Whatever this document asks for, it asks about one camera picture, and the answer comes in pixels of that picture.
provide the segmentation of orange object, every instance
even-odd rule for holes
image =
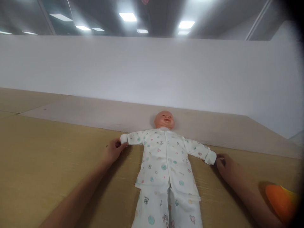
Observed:
[[[295,213],[298,196],[279,185],[268,185],[266,195],[280,220],[287,225]]]

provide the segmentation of shirt sleeve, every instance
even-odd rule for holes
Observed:
[[[120,137],[120,143],[128,143],[128,145],[140,145],[143,144],[143,133],[144,131],[136,131],[130,134],[123,134]]]
[[[185,145],[188,154],[204,160],[208,165],[214,165],[216,153],[209,147],[191,139],[185,139]]]

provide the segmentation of human hand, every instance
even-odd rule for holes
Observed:
[[[235,192],[247,186],[243,167],[236,163],[228,154],[217,154],[216,166],[223,179]]]
[[[105,149],[106,160],[111,164],[117,160],[120,153],[126,148],[128,143],[121,144],[120,138],[113,139],[110,141]]]

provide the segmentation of baby pants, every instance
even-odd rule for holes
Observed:
[[[200,203],[173,192],[141,189],[132,228],[202,228]]]

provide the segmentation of baby clothes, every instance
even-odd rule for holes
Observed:
[[[213,165],[216,154],[201,143],[185,139],[173,131],[151,129],[124,134],[121,143],[143,144],[141,170],[135,187],[150,191],[167,191],[171,184],[175,193],[190,200],[199,200],[188,154]]]
[[[181,197],[168,188],[167,191],[142,189],[132,228],[202,228],[200,203]]]

